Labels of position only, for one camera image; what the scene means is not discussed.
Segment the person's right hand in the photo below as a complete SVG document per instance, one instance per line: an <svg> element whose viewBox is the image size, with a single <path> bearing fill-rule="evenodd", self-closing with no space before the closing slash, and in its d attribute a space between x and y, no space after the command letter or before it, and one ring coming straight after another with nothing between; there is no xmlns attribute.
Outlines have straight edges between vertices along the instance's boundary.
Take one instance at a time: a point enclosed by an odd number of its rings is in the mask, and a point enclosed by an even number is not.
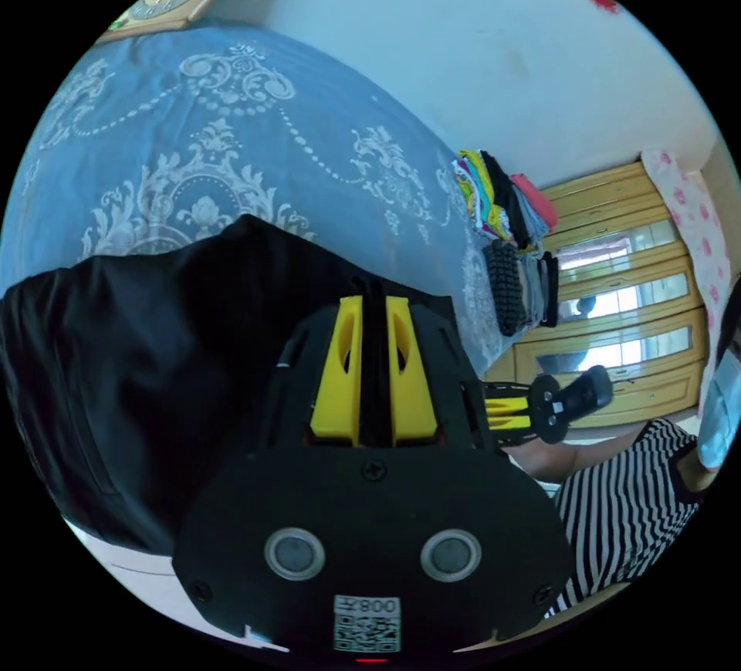
<svg viewBox="0 0 741 671"><path fill-rule="evenodd" d="M547 444L534 439L503 449L512 463L531 478L542 483L559 484L577 468L578 446L567 443Z"/></svg>

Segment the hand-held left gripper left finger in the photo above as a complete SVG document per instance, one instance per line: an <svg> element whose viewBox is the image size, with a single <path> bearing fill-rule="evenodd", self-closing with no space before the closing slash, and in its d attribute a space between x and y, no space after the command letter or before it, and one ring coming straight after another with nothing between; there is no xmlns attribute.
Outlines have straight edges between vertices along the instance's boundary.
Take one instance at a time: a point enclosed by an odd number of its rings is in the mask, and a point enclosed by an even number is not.
<svg viewBox="0 0 741 671"><path fill-rule="evenodd" d="M340 300L333 323L310 428L316 439L359 444L363 299Z"/></svg>

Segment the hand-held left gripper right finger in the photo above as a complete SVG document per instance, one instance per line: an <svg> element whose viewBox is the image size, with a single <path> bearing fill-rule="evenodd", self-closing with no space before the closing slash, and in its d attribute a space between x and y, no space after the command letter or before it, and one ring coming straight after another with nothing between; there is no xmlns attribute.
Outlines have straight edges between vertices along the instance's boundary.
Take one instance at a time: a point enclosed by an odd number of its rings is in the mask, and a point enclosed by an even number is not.
<svg viewBox="0 0 741 671"><path fill-rule="evenodd" d="M406 298L386 298L386 325L393 446L433 439L438 423Z"/></svg>

